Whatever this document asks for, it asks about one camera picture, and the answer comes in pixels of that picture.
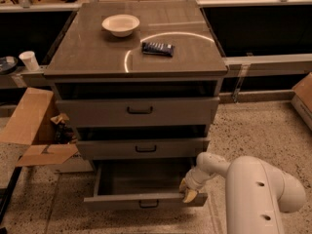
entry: white paper cup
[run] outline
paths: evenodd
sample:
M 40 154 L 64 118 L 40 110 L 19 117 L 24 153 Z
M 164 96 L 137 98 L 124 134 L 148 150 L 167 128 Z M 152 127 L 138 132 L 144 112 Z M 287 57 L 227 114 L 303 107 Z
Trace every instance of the white paper cup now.
M 32 51 L 26 51 L 19 55 L 19 58 L 25 64 L 29 71 L 35 71 L 40 68 L 38 61 L 36 59 L 35 53 Z

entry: drawer handle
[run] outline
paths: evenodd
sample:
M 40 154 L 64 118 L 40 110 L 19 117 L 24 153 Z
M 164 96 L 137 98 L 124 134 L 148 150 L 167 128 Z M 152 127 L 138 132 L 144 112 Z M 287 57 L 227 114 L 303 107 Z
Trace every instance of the drawer handle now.
M 155 144 L 153 147 L 148 148 L 148 147 L 138 147 L 136 145 L 136 152 L 156 152 L 157 150 L 157 145 Z
M 144 201 L 138 201 L 138 205 L 143 208 L 143 209 L 147 209 L 147 208 L 157 208 L 159 205 L 159 201 L 156 200 L 155 202 L 151 202 L 151 203 L 147 203 Z
M 129 106 L 127 107 L 127 112 L 130 114 L 151 114 L 153 112 L 153 107 L 150 106 L 147 109 L 138 110 L 138 109 L 132 109 Z

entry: white robotic arm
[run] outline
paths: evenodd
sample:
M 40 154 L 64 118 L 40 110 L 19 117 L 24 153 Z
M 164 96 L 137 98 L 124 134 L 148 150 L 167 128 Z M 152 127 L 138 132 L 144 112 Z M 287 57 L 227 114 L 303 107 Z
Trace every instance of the white robotic arm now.
M 298 211 L 306 201 L 298 179 L 255 157 L 242 156 L 228 163 L 203 152 L 196 164 L 180 185 L 183 201 L 192 201 L 207 180 L 223 176 L 228 234 L 284 234 L 280 212 Z

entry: cardboard box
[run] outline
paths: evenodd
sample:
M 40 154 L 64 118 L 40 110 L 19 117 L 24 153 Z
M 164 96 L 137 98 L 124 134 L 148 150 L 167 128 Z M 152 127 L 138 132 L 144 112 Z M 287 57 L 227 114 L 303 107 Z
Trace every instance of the cardboard box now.
M 49 165 L 56 172 L 53 165 L 58 165 L 58 173 L 93 170 L 89 161 L 81 156 L 77 160 L 79 153 L 75 144 L 54 144 L 56 125 L 50 119 L 58 114 L 53 92 L 27 88 L 6 127 L 0 132 L 0 142 L 29 145 L 18 160 L 17 167 Z
M 312 130 L 312 73 L 309 73 L 292 89 L 295 93 L 292 105 Z

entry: speckled tile floor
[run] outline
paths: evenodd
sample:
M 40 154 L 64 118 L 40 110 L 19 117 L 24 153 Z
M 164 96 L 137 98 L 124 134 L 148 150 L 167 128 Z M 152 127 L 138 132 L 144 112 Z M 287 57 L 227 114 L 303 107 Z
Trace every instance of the speckled tile floor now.
M 0 129 L 8 118 L 0 118 Z M 0 187 L 9 180 L 25 146 L 0 144 Z M 307 203 L 282 214 L 286 234 L 312 234 L 312 132 L 289 101 L 221 104 L 211 127 L 209 151 L 231 161 L 253 155 L 299 178 Z M 46 167 L 23 168 L 1 227 L 9 234 L 188 233 L 226 234 L 225 182 L 207 182 L 203 208 L 90 212 L 94 174 L 55 175 Z

